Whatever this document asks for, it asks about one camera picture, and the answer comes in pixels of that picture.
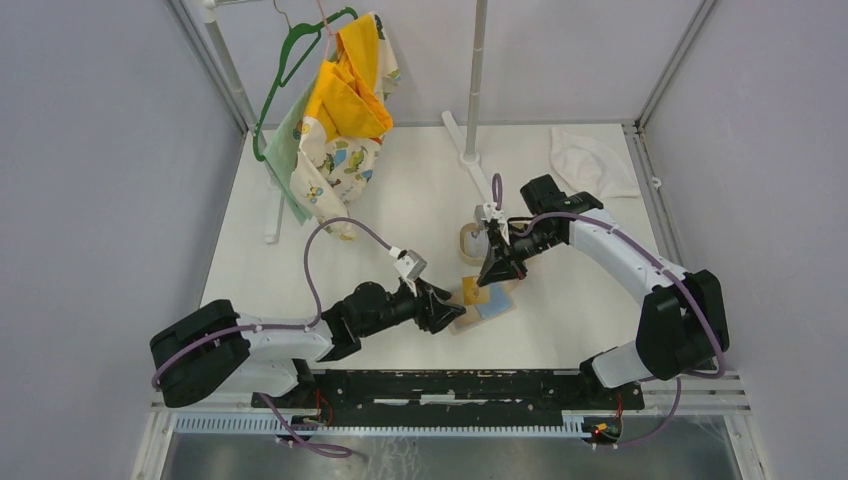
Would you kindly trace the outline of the beige card holder wallet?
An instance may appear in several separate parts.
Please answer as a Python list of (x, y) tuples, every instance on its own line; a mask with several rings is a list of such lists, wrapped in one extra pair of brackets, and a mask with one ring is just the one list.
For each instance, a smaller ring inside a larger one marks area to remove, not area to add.
[(459, 317), (449, 325), (452, 334), (459, 335), (486, 321), (506, 315), (516, 309), (513, 299), (513, 291), (517, 287), (516, 280), (505, 281), (488, 285), (490, 287), (491, 301), (483, 305), (466, 306), (461, 297), (461, 282), (457, 289), (452, 292), (452, 301), (466, 307), (466, 314)]

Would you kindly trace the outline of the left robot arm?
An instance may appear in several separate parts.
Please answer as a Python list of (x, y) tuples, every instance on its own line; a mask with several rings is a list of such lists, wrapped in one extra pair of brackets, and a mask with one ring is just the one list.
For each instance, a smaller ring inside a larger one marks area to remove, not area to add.
[(361, 283), (315, 325), (240, 314), (230, 300), (214, 300), (150, 340), (151, 383), (169, 408), (214, 393), (264, 393), (302, 407), (314, 394), (310, 364), (344, 359), (361, 350), (364, 338), (407, 321), (437, 334), (465, 312), (450, 292), (422, 279), (394, 293)]

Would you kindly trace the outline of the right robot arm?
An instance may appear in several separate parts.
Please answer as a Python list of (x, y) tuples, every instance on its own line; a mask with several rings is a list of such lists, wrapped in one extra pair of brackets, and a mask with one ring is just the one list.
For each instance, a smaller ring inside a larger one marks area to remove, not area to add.
[(600, 265), (640, 306), (634, 340), (594, 355), (579, 366), (577, 392), (591, 408), (612, 401), (618, 387), (681, 375), (717, 379), (726, 372), (730, 339), (722, 289), (708, 270), (686, 268), (651, 253), (587, 192), (567, 195), (549, 175), (520, 193), (530, 212), (517, 227), (503, 210), (503, 181), (495, 174), (492, 199), (477, 208), (488, 237), (478, 287), (523, 280), (527, 261), (570, 246)]

